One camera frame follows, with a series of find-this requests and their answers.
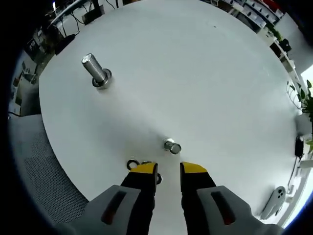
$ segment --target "metal bolt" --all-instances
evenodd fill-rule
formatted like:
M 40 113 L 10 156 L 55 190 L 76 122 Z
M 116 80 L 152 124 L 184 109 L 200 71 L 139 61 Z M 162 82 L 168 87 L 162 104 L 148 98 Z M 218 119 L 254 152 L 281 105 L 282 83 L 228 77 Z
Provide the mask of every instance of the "metal bolt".
M 163 181 L 163 177 L 161 176 L 161 174 L 157 174 L 157 179 L 156 179 L 156 184 L 159 185 L 161 184 Z
M 175 143 L 172 139 L 167 139 L 165 141 L 164 148 L 173 154 L 181 152 L 181 146 L 178 143 Z
M 93 77 L 93 86 L 104 88 L 107 88 L 109 86 L 112 73 L 108 69 L 101 68 L 100 64 L 93 54 L 87 54 L 86 56 L 84 56 L 82 59 L 82 64 Z

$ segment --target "gray chair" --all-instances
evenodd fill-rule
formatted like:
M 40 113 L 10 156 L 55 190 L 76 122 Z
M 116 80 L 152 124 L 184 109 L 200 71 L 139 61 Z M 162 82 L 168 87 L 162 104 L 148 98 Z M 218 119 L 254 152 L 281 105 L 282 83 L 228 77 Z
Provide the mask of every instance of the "gray chair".
M 54 224 L 79 218 L 88 200 L 71 182 L 54 155 L 42 116 L 11 119 L 9 128 L 17 169 L 41 211 Z

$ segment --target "white object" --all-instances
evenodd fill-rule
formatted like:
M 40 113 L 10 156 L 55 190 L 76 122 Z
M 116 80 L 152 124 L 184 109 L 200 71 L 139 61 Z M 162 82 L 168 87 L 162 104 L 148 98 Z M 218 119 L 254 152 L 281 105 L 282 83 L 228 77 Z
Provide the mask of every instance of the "white object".
M 310 122 L 309 114 L 301 114 L 295 117 L 297 134 L 308 139 L 312 134 L 312 123 Z
M 313 167 L 313 160 L 304 160 L 300 162 L 300 168 L 307 169 Z
M 256 9 L 257 11 L 260 11 L 262 9 L 262 6 L 260 4 L 255 3 L 254 9 Z
M 235 2 L 235 1 L 233 2 L 232 6 L 233 6 L 234 9 L 236 9 L 239 12 L 243 12 L 243 10 L 244 10 L 244 7 L 241 6 L 239 3 Z
M 95 89 L 81 65 L 88 53 L 112 71 L 107 90 Z M 178 235 L 186 234 L 181 161 L 205 167 L 254 213 L 273 184 L 288 182 L 295 130 L 287 77 L 229 14 L 201 1 L 139 1 L 96 19 L 50 60 L 40 102 L 54 153 L 88 200 L 121 184 L 127 160 L 158 162 L 164 180 L 150 234 Z M 167 138 L 179 155 L 163 149 Z
M 275 41 L 275 37 L 271 36 L 269 33 L 268 33 L 268 28 L 265 27 L 265 28 L 262 28 L 260 29 L 260 31 L 257 33 L 258 36 L 260 36 L 262 38 L 262 40 L 268 45 L 272 45 L 273 42 Z
M 267 23 L 265 21 L 261 22 L 261 28 L 264 28 Z
M 276 188 L 270 196 L 264 210 L 261 214 L 261 219 L 268 219 L 275 213 L 278 213 L 286 198 L 286 190 L 283 186 Z
M 55 7 L 55 1 L 52 3 L 52 8 L 55 11 L 56 7 Z
M 250 18 L 251 18 L 251 19 L 253 19 L 253 20 L 255 21 L 255 20 L 256 20 L 256 18 L 257 18 L 257 15 L 255 15 L 255 14 L 253 14 L 253 13 L 252 13 L 252 14 L 250 15 Z
M 219 6 L 219 0 L 210 0 L 213 6 Z
M 243 13 L 248 14 L 249 12 L 251 12 L 251 9 L 248 6 L 244 6 Z
M 281 12 L 279 9 L 276 10 L 275 12 L 276 16 L 278 16 L 279 18 L 282 18 L 284 16 L 284 13 Z
M 292 203 L 292 201 L 293 201 L 293 197 L 286 197 L 286 200 L 285 200 L 286 203 L 290 204 Z
M 291 59 L 290 59 L 289 63 L 290 63 L 290 66 L 291 66 L 291 67 L 293 68 L 293 70 L 294 70 L 294 69 L 295 69 L 294 60 L 291 60 Z
M 290 208 L 279 221 L 278 225 L 286 228 L 300 213 L 310 195 L 312 194 L 313 170 L 309 169 L 306 177 L 301 179 L 301 185 L 297 190 Z
M 270 15 L 270 16 L 268 17 L 268 20 L 273 24 L 276 19 L 275 19 L 273 16 Z

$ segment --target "shelf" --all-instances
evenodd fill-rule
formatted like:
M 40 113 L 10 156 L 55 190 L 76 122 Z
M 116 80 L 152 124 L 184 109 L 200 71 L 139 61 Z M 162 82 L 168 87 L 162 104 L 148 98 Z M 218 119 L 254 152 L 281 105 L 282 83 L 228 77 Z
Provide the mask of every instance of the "shelf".
M 255 3 L 257 4 L 260 4 L 262 5 L 263 7 L 266 8 L 266 10 L 268 10 L 271 14 L 273 14 L 277 19 L 280 19 L 276 14 L 275 12 L 273 12 L 267 5 L 265 5 L 262 1 L 259 1 L 259 0 L 252 0 L 254 1 Z M 255 11 L 258 11 L 260 12 L 258 9 L 256 9 L 252 4 L 250 4 L 249 2 L 245 2 L 245 4 L 249 5 L 250 7 L 252 7 Z
M 266 17 L 265 14 L 263 14 L 262 11 L 259 11 L 258 9 L 256 9 L 254 6 L 252 6 L 252 5 L 249 4 L 249 3 L 246 3 L 246 4 L 247 4 L 253 11 L 255 11 L 258 15 L 263 16 L 265 19 L 267 19 L 267 21 L 269 21 L 271 24 L 274 24 L 274 23 L 277 21 L 277 19 L 276 19 L 274 22 L 271 22 L 271 21 L 269 20 L 269 18 Z
M 246 16 L 249 20 L 251 20 L 253 23 L 255 23 L 257 26 L 259 26 L 260 28 L 264 28 L 262 27 L 259 23 L 257 23 L 254 19 L 252 19 L 250 16 L 248 16 L 248 14 L 244 13 L 244 12 L 239 12 L 241 14 L 243 14 L 244 16 Z
M 270 24 L 275 24 L 275 22 L 271 22 L 265 15 L 263 15 L 260 11 L 258 11 L 257 9 L 253 8 L 251 5 L 248 4 L 248 7 L 253 11 L 255 12 L 258 16 L 260 16 L 267 24 L 270 23 Z
M 237 3 L 239 3 L 241 6 L 243 6 L 246 2 L 246 0 L 234 0 L 236 1 Z

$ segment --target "cable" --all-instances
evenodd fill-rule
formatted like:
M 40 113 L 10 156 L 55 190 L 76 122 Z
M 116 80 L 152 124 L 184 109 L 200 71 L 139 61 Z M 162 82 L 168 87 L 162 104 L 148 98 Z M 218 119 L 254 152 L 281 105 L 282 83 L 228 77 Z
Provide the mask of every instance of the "cable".
M 71 16 L 74 17 L 74 19 L 75 19 L 76 21 L 78 21 L 79 23 L 85 25 L 83 22 L 81 22 L 79 19 L 77 19 L 77 18 L 74 16 L 74 13 L 73 13 L 73 12 L 71 13 Z
M 107 2 L 108 4 L 110 4 L 110 5 L 111 5 L 111 7 L 113 7 L 113 9 L 115 10 L 115 7 L 114 7 L 111 3 L 109 3 L 109 1 L 108 1 L 108 0 L 106 0 L 106 2 Z
M 64 31 L 64 35 L 65 35 L 65 37 L 67 37 L 67 33 L 65 32 L 64 25 L 63 25 L 63 16 L 60 19 L 61 19 L 61 22 L 62 22 L 62 28 L 63 28 L 63 31 Z
M 295 170 L 295 168 L 296 168 L 295 166 L 296 166 L 296 163 L 297 163 L 297 159 L 298 159 L 298 158 L 299 158 L 299 162 L 300 162 L 302 157 L 301 157 L 301 158 L 300 158 L 300 157 L 296 157 L 296 158 L 295 158 L 294 165 L 293 165 L 293 169 L 292 169 L 292 173 L 291 173 L 291 176 L 290 176 L 289 181 L 288 181 L 288 184 L 287 184 L 289 191 L 290 191 L 289 184 L 290 184 L 291 179 L 292 179 L 292 177 L 293 177 L 294 170 Z
M 92 0 L 90 0 L 89 12 L 91 11 L 91 4 L 92 4 Z
M 20 115 L 18 115 L 18 114 L 15 114 L 15 113 L 13 113 L 13 112 L 8 112 L 8 114 L 13 114 L 13 115 L 15 115 L 15 116 L 17 116 L 17 117 L 20 117 Z
M 86 12 L 88 12 L 87 8 L 83 5 L 83 8 L 86 10 Z
M 76 17 L 74 16 L 73 12 L 72 12 L 70 15 L 71 15 L 72 17 L 74 17 L 74 19 L 75 19 L 75 21 L 76 21 L 76 25 L 77 25 L 77 30 L 78 30 L 78 32 L 79 32 L 80 30 L 79 30 L 79 25 L 78 25 L 78 21 L 77 21 Z

